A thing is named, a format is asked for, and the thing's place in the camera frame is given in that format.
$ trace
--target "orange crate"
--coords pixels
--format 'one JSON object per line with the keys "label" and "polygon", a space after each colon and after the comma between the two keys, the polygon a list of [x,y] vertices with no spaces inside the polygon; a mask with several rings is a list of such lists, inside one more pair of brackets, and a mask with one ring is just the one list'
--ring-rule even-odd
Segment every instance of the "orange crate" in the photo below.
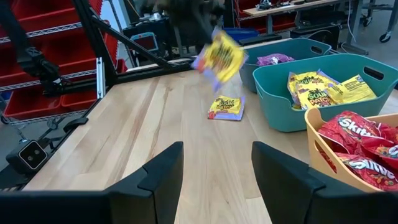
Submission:
{"label": "orange crate", "polygon": [[[372,116],[367,119],[380,123],[388,124],[392,127],[398,126],[398,114]],[[308,148],[310,150],[310,166],[334,179],[356,187],[364,192],[382,191],[377,187],[366,183],[354,173],[352,173],[330,149],[328,140],[323,139],[318,130],[325,124],[317,108],[305,112],[305,122],[307,123]],[[330,161],[326,161],[321,155],[324,152]]]}

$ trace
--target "red shelf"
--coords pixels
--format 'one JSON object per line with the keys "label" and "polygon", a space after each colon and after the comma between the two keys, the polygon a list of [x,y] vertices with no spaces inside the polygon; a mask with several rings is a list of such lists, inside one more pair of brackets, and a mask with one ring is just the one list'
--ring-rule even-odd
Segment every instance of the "red shelf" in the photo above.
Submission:
{"label": "red shelf", "polygon": [[[127,71],[126,63],[123,59],[118,60],[117,72]],[[72,111],[79,111],[88,109],[97,99],[95,90],[88,90],[79,93],[72,93],[63,95],[61,99],[61,105],[64,108]]]}
{"label": "red shelf", "polygon": [[36,86],[13,91],[4,116],[23,120],[66,112],[61,107],[60,97],[47,98],[43,95],[42,87]]}
{"label": "red shelf", "polygon": [[239,18],[245,18],[245,17],[249,17],[249,14],[246,14],[245,12],[243,12],[245,9],[251,9],[254,8],[256,6],[256,4],[259,4],[258,0],[234,0],[235,1],[235,7],[234,10],[236,11],[236,13],[239,14]]}
{"label": "red shelf", "polygon": [[[42,46],[36,46],[43,52],[45,58],[59,65],[61,75],[69,75],[96,68],[96,57],[91,48],[90,41],[82,28],[78,30],[79,32],[73,36],[55,39]],[[104,35],[104,40],[113,62],[116,63],[118,41],[108,34]],[[2,49],[1,52],[0,67],[2,70],[0,70],[0,86],[37,80],[22,71],[15,60],[16,57],[13,48]]]}
{"label": "red shelf", "polygon": [[[93,9],[101,14],[103,0],[90,0]],[[11,8],[26,32],[79,22],[71,0],[13,0]],[[7,34],[0,28],[0,37]]]}

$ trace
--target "concrete floor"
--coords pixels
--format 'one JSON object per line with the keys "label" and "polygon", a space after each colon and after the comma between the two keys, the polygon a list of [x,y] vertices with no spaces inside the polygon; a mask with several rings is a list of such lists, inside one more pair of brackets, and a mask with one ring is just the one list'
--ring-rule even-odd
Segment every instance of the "concrete floor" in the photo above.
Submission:
{"label": "concrete floor", "polygon": [[[378,4],[393,4],[393,0],[378,1]],[[384,62],[390,66],[398,68],[398,33],[394,32],[391,40],[385,44],[380,43],[379,37],[387,29],[390,12],[375,12],[373,22],[368,27],[360,26],[357,38],[358,45],[369,51],[369,57]],[[344,30],[340,38],[344,41],[348,31]],[[127,58],[124,48],[121,48],[119,58]],[[63,124],[66,124],[73,118],[68,118]],[[36,139],[48,129],[46,123],[35,123],[25,127],[22,132],[28,139]],[[56,131],[49,134],[50,137],[57,137],[63,134],[62,125]],[[7,166],[6,155],[9,154],[19,143],[20,136],[15,127],[3,125],[0,123],[0,170]]]}

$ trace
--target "wire rack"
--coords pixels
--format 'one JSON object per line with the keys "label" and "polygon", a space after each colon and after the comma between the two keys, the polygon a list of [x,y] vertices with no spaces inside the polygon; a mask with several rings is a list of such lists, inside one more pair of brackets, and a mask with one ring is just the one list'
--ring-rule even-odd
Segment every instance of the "wire rack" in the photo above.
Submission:
{"label": "wire rack", "polygon": [[[26,33],[26,35],[28,36],[28,38],[32,38],[32,37],[38,37],[41,35],[54,34],[54,33],[62,32],[62,31],[66,31],[66,30],[77,29],[77,28],[81,28],[80,22],[77,22],[74,24],[68,24],[68,25],[64,25],[64,26],[48,28],[48,29],[37,30],[37,31],[33,31],[33,32],[28,32],[28,33]],[[0,38],[0,44],[5,44],[10,41],[11,40],[9,37],[1,37]]]}
{"label": "wire rack", "polygon": [[83,115],[84,113],[86,113],[86,110],[73,111],[73,112],[69,112],[69,113],[56,114],[56,115],[51,115],[51,116],[44,116],[44,117],[41,117],[41,118],[26,119],[26,120],[22,120],[22,121],[11,120],[10,125],[12,125],[12,126],[20,126],[20,125],[32,124],[32,123],[43,122],[43,121],[51,121],[51,120],[55,120],[55,119],[61,119],[61,118],[67,118],[67,117],[71,117],[71,116]]}
{"label": "wire rack", "polygon": [[[96,70],[88,70],[88,71],[84,71],[84,72],[77,72],[77,73],[73,73],[73,74],[69,74],[69,75],[63,75],[63,78],[76,78],[76,77],[82,77],[82,76],[86,76],[86,75],[94,75],[96,74]],[[2,86],[0,87],[0,91],[9,91],[9,90],[15,90],[18,88],[25,88],[25,87],[29,87],[29,86],[34,86],[34,85],[39,85],[40,81],[32,81],[32,82],[25,82],[25,83],[18,83],[15,85],[9,85],[9,86]]]}

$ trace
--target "wooden table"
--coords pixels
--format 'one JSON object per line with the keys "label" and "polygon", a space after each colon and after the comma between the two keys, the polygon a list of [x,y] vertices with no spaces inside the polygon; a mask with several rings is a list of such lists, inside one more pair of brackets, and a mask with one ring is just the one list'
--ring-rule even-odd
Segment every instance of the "wooden table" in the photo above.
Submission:
{"label": "wooden table", "polygon": [[[183,141],[176,223],[271,223],[252,169],[252,142],[308,162],[307,134],[268,127],[239,75],[221,93],[246,96],[242,121],[207,119],[215,96],[196,71],[114,86],[24,190],[102,190]],[[382,113],[396,112],[397,99],[394,90]]]}

